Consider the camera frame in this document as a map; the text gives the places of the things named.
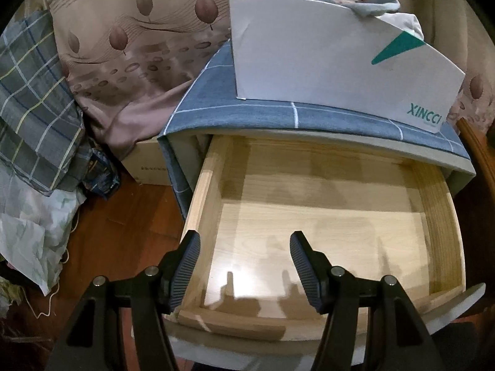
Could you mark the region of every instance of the ribbed rubber pad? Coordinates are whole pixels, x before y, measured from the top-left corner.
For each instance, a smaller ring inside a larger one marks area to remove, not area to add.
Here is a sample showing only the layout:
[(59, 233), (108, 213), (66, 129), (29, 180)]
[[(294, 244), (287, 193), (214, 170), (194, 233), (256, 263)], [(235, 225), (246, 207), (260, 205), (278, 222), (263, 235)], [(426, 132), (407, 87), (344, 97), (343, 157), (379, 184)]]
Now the ribbed rubber pad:
[(200, 249), (200, 235), (196, 234), (189, 242), (189, 246), (187, 246), (170, 283), (169, 305), (172, 311), (182, 303), (187, 285), (196, 266), (197, 258), (200, 256)]
[(294, 262), (295, 269), (298, 271), (299, 279), (303, 285), (306, 297), (311, 306), (314, 307), (316, 311), (319, 311), (322, 307), (320, 284), (309, 263), (308, 257), (301, 247), (298, 238), (294, 234), (291, 236), (289, 247), (292, 261)]

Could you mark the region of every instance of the green logo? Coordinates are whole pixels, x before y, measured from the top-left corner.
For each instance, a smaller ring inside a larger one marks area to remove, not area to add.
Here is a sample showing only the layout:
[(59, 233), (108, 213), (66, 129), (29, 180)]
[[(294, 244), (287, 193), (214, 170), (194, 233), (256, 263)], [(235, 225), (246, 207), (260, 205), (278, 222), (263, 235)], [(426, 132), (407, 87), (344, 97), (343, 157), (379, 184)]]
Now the green logo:
[(411, 103), (411, 108), (407, 112), (407, 114), (410, 114), (415, 117), (420, 117), (423, 120), (427, 122), (431, 122), (432, 124), (439, 124), (441, 121), (441, 115), (437, 114), (431, 110), (428, 110), (424, 107), (414, 105)]

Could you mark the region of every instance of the wood grain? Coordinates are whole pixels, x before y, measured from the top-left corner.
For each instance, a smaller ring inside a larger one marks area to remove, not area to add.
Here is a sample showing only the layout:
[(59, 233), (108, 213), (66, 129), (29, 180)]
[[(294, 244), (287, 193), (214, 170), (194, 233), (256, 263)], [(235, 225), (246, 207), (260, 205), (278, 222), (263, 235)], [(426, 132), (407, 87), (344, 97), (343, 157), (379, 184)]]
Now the wood grain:
[[(231, 155), (222, 160), (225, 152)], [(375, 153), (215, 136), (186, 222), (200, 224), (202, 211), (213, 212), (208, 251), (195, 269), (202, 279), (187, 290), (194, 299), (185, 300), (178, 321), (234, 336), (319, 339), (325, 318), (309, 305), (291, 260), (294, 230), (358, 277), (395, 275), (420, 308), (463, 290), (462, 245), (440, 171)], [(213, 168), (221, 172), (214, 182)], [(449, 270), (437, 260), (446, 260)], [(359, 331), (366, 323), (363, 309)]]

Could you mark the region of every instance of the wooden floor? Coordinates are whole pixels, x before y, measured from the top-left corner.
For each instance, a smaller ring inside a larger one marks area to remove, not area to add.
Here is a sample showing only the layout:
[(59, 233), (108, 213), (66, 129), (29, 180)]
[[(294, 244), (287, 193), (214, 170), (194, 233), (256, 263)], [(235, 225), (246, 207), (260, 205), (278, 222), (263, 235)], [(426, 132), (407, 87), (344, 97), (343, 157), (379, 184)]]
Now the wooden floor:
[[(122, 186), (108, 201), (99, 197), (81, 206), (79, 224), (69, 239), (69, 261), (60, 276), (60, 291), (53, 297), (50, 317), (35, 319), (23, 303), (13, 305), (9, 319), (30, 336), (52, 339), (50, 349), (74, 306), (95, 276), (110, 280), (132, 277), (178, 246), (183, 221), (172, 188), (138, 185), (122, 174)], [(48, 311), (48, 298), (29, 291), (36, 313)], [(130, 309), (123, 311), (123, 333), (129, 371), (139, 371), (131, 337)], [(49, 351), (43, 357), (48, 358)], [(189, 371), (192, 362), (178, 359), (179, 369)]]

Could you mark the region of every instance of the brown cardboard box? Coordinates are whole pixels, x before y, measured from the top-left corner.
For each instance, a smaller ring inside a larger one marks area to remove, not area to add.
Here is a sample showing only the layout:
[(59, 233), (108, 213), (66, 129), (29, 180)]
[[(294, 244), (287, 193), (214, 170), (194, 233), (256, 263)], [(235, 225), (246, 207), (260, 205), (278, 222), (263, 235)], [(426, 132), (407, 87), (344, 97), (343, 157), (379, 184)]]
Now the brown cardboard box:
[(157, 137), (138, 142), (122, 164), (139, 184), (170, 185)]

